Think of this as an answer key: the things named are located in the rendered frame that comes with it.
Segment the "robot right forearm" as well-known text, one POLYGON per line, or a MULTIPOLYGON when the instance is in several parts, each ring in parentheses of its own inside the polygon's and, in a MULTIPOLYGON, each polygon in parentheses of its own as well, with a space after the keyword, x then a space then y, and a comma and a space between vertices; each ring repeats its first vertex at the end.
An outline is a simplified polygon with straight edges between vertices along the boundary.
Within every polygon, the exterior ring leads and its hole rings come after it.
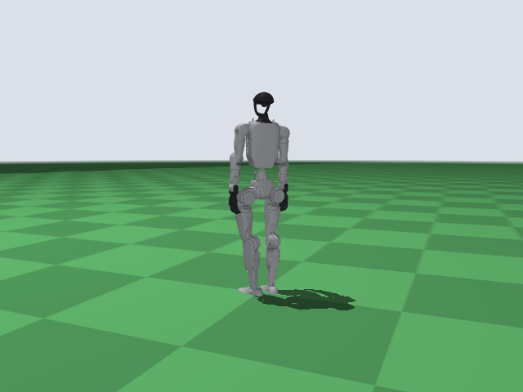
POLYGON ((288 184, 288 161, 285 164, 280 164, 279 169, 279 188, 284 190, 284 185, 288 184))

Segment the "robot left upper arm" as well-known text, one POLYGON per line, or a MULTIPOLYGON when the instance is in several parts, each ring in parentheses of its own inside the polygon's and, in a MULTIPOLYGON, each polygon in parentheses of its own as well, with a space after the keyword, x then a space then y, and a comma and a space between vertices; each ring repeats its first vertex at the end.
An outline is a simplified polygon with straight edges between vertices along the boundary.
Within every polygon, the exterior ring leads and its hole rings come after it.
POLYGON ((249 133, 251 123, 242 123, 236 126, 235 128, 235 142, 234 142, 234 148, 236 156, 236 164, 240 164, 243 160, 243 151, 244 151, 244 143, 245 143, 245 136, 249 133))

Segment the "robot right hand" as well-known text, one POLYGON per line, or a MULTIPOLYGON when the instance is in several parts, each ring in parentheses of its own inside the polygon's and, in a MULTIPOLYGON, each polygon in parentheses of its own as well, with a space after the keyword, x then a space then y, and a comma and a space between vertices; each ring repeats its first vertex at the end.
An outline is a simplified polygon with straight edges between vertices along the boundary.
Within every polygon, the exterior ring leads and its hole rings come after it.
POLYGON ((284 185, 284 200, 279 203, 280 211, 285 211, 288 208, 288 195, 286 192, 288 192, 288 184, 284 185))

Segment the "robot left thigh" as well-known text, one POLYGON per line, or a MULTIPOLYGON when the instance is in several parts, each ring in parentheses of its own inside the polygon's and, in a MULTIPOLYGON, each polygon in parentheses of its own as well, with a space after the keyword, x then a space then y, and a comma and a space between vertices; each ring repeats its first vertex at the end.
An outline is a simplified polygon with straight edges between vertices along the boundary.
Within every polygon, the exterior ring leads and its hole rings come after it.
POLYGON ((235 214, 237 226, 239 229, 240 237, 243 241, 248 238, 253 240, 254 242, 254 251, 258 250, 258 248, 261 246, 261 241, 257 236, 253 236, 253 210, 251 208, 251 205, 255 201, 255 196, 257 194, 256 188, 254 187, 248 187, 245 189, 242 189, 239 191, 238 194, 236 194, 236 198, 238 201, 238 209, 241 213, 235 214))

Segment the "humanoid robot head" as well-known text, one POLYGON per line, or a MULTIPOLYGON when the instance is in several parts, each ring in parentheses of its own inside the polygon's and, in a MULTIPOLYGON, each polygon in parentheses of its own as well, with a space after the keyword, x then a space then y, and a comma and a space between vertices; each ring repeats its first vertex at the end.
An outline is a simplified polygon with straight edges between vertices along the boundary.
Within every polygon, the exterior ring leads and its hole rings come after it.
POLYGON ((270 108, 270 104, 274 103, 273 96, 270 93, 267 92, 261 92, 257 94, 254 99, 254 110, 256 115, 259 117, 257 122, 261 123, 272 123, 272 121, 268 118, 268 110, 270 108), (261 105, 262 107, 266 107, 266 111, 263 114, 260 114, 257 112, 257 105, 261 105))

